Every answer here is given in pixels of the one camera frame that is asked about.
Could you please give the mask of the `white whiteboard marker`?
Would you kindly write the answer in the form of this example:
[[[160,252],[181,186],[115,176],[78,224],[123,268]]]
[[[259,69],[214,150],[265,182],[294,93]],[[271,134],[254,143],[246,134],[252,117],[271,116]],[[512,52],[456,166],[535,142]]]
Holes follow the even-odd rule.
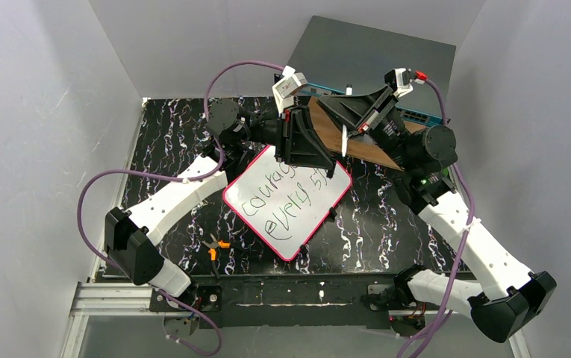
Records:
[[[348,134],[349,131],[347,129],[347,127],[345,125],[342,126],[342,130],[341,130],[341,156],[345,157],[347,150],[348,150]]]

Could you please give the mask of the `pink framed whiteboard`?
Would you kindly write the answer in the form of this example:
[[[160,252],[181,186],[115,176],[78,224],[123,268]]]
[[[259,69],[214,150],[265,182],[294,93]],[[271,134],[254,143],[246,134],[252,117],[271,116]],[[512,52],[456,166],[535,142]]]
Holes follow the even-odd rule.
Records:
[[[263,149],[223,191],[223,201],[280,257],[289,262],[328,218],[352,187],[352,177],[337,163],[326,171],[288,166]]]

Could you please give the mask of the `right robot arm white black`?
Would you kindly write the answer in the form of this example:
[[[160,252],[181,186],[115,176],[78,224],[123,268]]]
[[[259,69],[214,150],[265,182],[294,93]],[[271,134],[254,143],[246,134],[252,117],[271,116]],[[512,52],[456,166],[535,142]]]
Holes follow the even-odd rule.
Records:
[[[481,223],[444,169],[456,160],[456,138],[445,125],[409,130],[393,88],[369,95],[323,95],[318,105],[349,136],[369,136],[401,169],[394,180],[400,201],[450,245],[474,282],[412,266],[394,281],[398,300],[439,303],[469,317],[494,342],[505,342],[544,310],[557,283],[511,255]]]

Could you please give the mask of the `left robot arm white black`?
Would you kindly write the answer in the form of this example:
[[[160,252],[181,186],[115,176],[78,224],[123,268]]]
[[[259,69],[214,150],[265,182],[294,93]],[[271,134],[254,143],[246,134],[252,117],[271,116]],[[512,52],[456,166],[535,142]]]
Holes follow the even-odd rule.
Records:
[[[255,157],[250,142],[274,147],[276,161],[291,169],[323,169],[331,177],[337,166],[314,130],[306,105],[256,114],[225,98],[209,103],[205,113],[211,140],[201,154],[177,177],[145,173],[166,186],[133,207],[114,207],[105,216],[104,249],[110,263],[133,284],[148,284],[174,298],[196,289],[196,283],[157,246],[194,207],[244,173]]]

